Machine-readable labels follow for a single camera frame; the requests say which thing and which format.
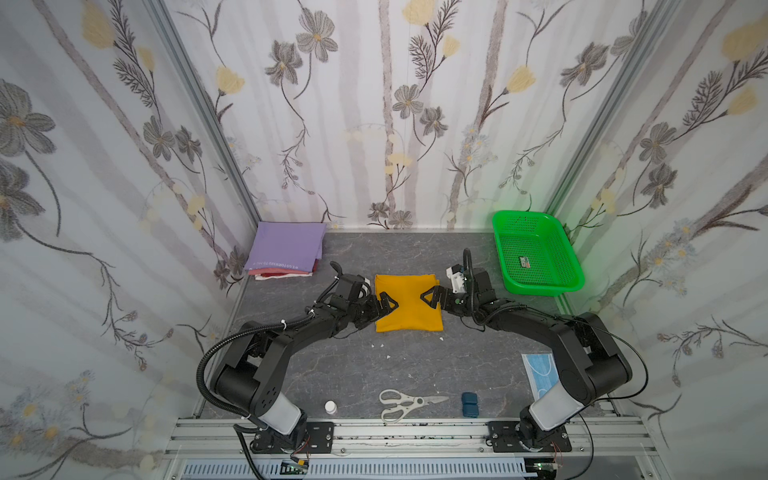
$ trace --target yellow folded cloth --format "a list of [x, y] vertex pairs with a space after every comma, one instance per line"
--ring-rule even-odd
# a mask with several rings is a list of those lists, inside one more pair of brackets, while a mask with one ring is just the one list
[[422, 293], [439, 284], [434, 275], [376, 275], [376, 292], [386, 292], [399, 304], [397, 310], [376, 322], [376, 332], [441, 332], [440, 310], [429, 308], [419, 298]]

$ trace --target scissors blade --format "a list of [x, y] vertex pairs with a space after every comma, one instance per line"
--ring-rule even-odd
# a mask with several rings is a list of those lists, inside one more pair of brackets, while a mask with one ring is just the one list
[[440, 403], [448, 399], [447, 396], [426, 396], [422, 397], [426, 403]]

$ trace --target blue face mask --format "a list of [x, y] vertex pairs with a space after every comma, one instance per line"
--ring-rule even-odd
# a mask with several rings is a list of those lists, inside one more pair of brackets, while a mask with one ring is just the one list
[[554, 366], [551, 353], [522, 354], [528, 381], [534, 400], [540, 399], [558, 382], [558, 370]]

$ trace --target white bottle cap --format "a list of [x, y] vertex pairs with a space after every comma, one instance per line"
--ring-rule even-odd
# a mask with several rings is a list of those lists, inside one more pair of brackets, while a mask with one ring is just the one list
[[336, 402], [329, 400], [326, 402], [326, 413], [328, 415], [335, 415], [338, 409], [336, 408]]

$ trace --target robotic arm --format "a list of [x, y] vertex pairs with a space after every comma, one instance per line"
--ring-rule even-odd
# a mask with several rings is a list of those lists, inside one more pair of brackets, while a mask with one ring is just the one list
[[[306, 316], [267, 326], [248, 322], [238, 333], [214, 345], [197, 369], [197, 386], [206, 400], [269, 430], [277, 445], [286, 450], [299, 448], [306, 431], [306, 413], [280, 392], [291, 355], [336, 335], [350, 323], [363, 329], [398, 307], [384, 292], [377, 298], [364, 277], [344, 274], [336, 262], [331, 266], [336, 278], [305, 309]], [[482, 268], [472, 269], [469, 249], [465, 250], [464, 265], [449, 269], [449, 276], [452, 289], [435, 286], [422, 293], [422, 300], [432, 308], [471, 316], [479, 325], [518, 333], [552, 349], [560, 381], [521, 411], [518, 436], [525, 448], [535, 451], [549, 445], [558, 428], [572, 416], [631, 380], [629, 363], [596, 315], [554, 317], [514, 300], [497, 298], [488, 273]], [[227, 345], [209, 390], [203, 380], [205, 366]]]

